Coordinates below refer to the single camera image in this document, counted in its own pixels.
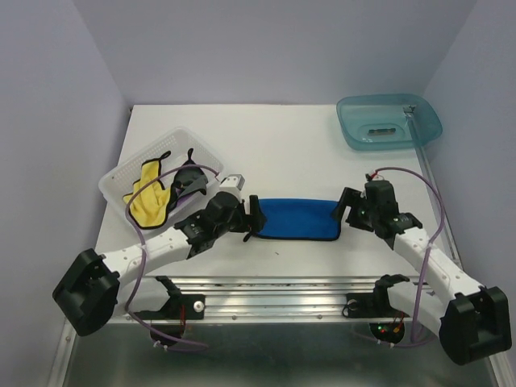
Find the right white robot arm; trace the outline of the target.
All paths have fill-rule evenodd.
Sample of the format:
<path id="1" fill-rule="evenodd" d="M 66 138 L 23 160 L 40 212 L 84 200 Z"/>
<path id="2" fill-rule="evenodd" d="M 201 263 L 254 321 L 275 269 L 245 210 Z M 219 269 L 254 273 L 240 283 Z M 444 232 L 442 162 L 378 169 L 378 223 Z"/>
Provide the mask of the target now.
<path id="1" fill-rule="evenodd" d="M 511 349 L 507 296 L 497 286 L 488 288 L 471 278 L 437 248 L 422 223 L 399 210 L 389 181 L 369 181 L 362 191 L 345 188 L 331 216 L 384 240 L 432 291 L 425 293 L 404 275 L 384 275 L 372 292 L 347 295 L 344 316 L 408 315 L 436 335 L 447 356 L 458 365 Z"/>

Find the blue and black towel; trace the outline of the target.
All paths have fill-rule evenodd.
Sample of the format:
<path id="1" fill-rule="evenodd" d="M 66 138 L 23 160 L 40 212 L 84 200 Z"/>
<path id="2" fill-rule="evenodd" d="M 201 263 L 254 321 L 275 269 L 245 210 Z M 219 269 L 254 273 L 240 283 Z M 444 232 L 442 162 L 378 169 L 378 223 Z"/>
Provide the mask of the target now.
<path id="1" fill-rule="evenodd" d="M 341 222 L 331 216 L 338 202 L 307 198 L 258 198 L 252 195 L 249 209 L 260 211 L 265 218 L 260 231 L 253 230 L 243 238 L 270 240 L 306 240 L 331 242 L 341 234 Z"/>

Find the purple and grey towel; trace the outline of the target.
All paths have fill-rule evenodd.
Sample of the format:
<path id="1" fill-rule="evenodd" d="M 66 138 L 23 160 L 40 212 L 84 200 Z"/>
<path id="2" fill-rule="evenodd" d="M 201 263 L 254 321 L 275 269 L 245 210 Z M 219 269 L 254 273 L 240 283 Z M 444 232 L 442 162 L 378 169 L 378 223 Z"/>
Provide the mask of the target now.
<path id="1" fill-rule="evenodd" d="M 183 164 L 184 169 L 180 169 L 173 178 L 171 185 L 171 197 L 167 206 L 167 210 L 174 210 L 179 202 L 184 201 L 191 195 L 201 193 L 206 195 L 208 178 L 199 167 L 194 167 L 193 161 L 194 149 L 190 148 L 187 152 L 187 161 Z"/>

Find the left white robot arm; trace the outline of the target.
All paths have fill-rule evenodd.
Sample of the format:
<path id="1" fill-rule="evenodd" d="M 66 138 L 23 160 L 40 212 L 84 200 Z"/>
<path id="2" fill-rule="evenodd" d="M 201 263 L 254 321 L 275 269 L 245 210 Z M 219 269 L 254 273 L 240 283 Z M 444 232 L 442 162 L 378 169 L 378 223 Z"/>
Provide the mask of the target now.
<path id="1" fill-rule="evenodd" d="M 262 231 L 266 217 L 258 197 L 250 196 L 248 205 L 246 210 L 234 194 L 219 192 L 204 209 L 155 237 L 113 252 L 84 250 L 60 279 L 52 298 L 79 336 L 91 335 L 125 313 L 134 296 L 123 289 L 138 285 L 145 274 L 202 254 L 229 232 Z"/>

